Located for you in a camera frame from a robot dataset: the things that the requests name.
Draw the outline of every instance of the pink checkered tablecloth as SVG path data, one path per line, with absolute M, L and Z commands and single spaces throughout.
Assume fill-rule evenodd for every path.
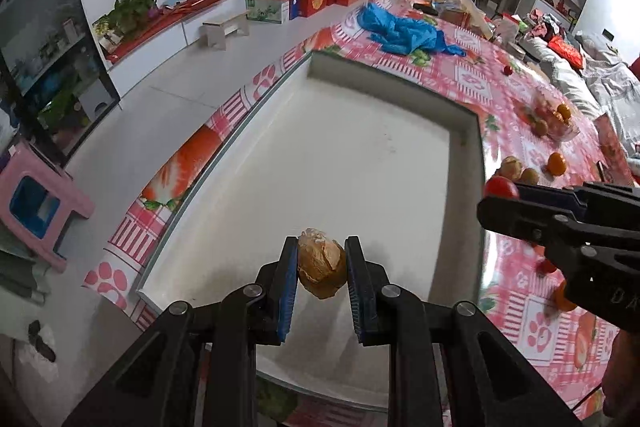
M 402 2 L 394 5 L 390 0 L 374 1 L 399 16 L 426 17 Z M 542 77 L 505 51 L 467 30 L 432 20 L 430 22 L 444 31 L 447 42 L 466 49 L 466 57 L 390 55 L 369 40 L 368 32 L 360 28 L 356 16 L 357 9 L 340 23 L 322 29 L 297 45 L 224 103 L 132 203 L 104 246 L 101 263 L 87 274 L 84 286 L 113 301 L 140 328 L 151 324 L 155 313 L 137 296 L 134 288 L 181 197 L 260 97 L 312 50 L 334 52 L 388 71 L 471 108 L 481 123 L 488 176 L 508 155 L 517 156 L 525 166 L 542 172 L 548 156 L 559 150 L 567 159 L 567 172 L 558 178 L 541 174 L 541 184 L 563 187 L 599 179 L 595 163 L 601 160 L 607 164 L 607 159 L 594 124 Z M 514 70 L 510 76 L 503 73 L 507 64 Z M 558 146 L 531 132 L 525 108 L 530 105 L 536 89 L 568 103 L 580 128 L 577 137 Z M 626 166 L 619 162 L 612 165 L 611 161 L 608 164 L 609 168 L 618 170 Z M 572 405 L 600 383 L 616 328 L 580 308 L 560 314 L 551 295 L 562 275 L 556 272 L 538 276 L 539 259 L 528 244 L 488 233 L 479 306 L 565 402 Z M 578 415 L 582 417 L 597 407 L 594 401 L 581 406 Z

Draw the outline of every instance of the small wooden stool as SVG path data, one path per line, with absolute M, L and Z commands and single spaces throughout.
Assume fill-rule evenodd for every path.
M 248 11 L 236 13 L 221 13 L 202 23 L 207 32 L 207 44 L 209 48 L 217 47 L 226 50 L 226 36 L 238 31 L 240 34 L 249 35 L 249 21 L 246 18 Z

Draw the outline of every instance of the open box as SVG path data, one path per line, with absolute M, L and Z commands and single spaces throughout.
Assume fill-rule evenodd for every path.
M 407 80 L 315 52 L 285 74 L 210 160 L 161 239 L 138 292 L 157 311 L 222 300 L 307 227 L 423 300 L 477 301 L 484 232 L 478 117 Z M 388 347 L 362 347 L 348 288 L 319 301 L 298 286 L 280 347 L 257 370 L 302 393 L 386 409 Z

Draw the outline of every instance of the hand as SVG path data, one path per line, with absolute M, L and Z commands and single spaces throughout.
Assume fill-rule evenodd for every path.
M 604 413 L 616 417 L 638 401 L 640 392 L 640 335 L 620 331 L 602 379 Z

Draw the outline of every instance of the tile floor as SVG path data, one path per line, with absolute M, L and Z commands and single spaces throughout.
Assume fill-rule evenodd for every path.
M 55 338 L 58 378 L 47 383 L 17 361 L 18 391 L 43 427 L 58 427 L 140 334 L 110 302 L 81 287 L 103 244 L 146 182 L 218 106 L 263 67 L 348 9 L 331 6 L 286 26 L 251 23 L 249 38 L 230 38 L 226 52 L 193 44 L 166 61 L 122 99 L 69 163 L 67 170 L 96 203 L 87 221 L 75 221 L 60 252 L 63 274 L 50 274 L 52 293 L 42 322 Z

